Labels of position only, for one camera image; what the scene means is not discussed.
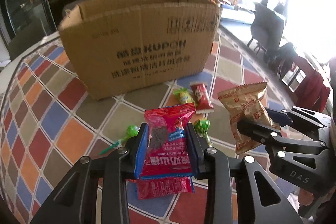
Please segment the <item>person's right hand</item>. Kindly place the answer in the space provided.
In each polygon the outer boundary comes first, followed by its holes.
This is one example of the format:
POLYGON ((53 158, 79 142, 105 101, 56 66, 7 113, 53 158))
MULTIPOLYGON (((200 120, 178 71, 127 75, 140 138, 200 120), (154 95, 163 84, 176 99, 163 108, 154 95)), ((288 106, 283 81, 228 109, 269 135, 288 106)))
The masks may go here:
POLYGON ((314 200, 314 195, 306 190, 299 189, 292 191, 287 200, 298 211, 300 206, 309 206, 314 200))

